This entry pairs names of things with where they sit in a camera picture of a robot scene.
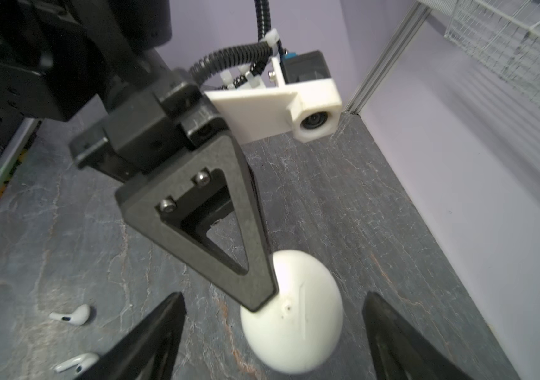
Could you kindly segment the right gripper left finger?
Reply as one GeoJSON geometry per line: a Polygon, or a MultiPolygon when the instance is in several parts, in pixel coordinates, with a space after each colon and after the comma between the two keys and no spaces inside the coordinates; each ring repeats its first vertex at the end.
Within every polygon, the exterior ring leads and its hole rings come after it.
{"type": "Polygon", "coordinates": [[[185,325],[185,298],[167,296],[78,379],[171,379],[185,325]]]}

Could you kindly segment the white earbud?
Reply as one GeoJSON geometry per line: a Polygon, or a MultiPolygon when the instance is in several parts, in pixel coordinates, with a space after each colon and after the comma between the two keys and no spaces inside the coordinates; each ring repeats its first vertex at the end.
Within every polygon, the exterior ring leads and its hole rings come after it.
{"type": "Polygon", "coordinates": [[[59,313],[52,312],[48,315],[48,318],[53,321],[65,322],[73,326],[83,326],[91,317],[91,307],[87,304],[83,304],[77,307],[71,313],[59,313]]]}
{"type": "Polygon", "coordinates": [[[53,367],[53,371],[55,373],[62,373],[67,370],[73,369],[75,373],[80,374],[93,367],[94,364],[99,361],[99,359],[100,356],[98,354],[86,352],[67,359],[60,364],[56,364],[56,366],[53,367]]]}

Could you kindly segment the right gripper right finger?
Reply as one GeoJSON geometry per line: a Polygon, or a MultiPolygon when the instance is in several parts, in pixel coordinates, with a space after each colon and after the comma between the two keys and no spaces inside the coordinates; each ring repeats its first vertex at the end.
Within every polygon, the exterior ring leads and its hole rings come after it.
{"type": "Polygon", "coordinates": [[[362,310],[377,379],[469,379],[377,292],[362,310]]]}

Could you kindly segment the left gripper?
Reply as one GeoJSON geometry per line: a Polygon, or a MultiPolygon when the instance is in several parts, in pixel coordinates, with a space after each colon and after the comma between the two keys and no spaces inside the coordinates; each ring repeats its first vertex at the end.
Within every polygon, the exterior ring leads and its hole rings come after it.
{"type": "Polygon", "coordinates": [[[72,139],[69,149],[78,169],[127,182],[115,197],[128,226],[258,311],[278,285],[254,175],[226,130],[197,85],[157,82],[72,139]],[[247,268],[208,237],[230,213],[247,268]]]}

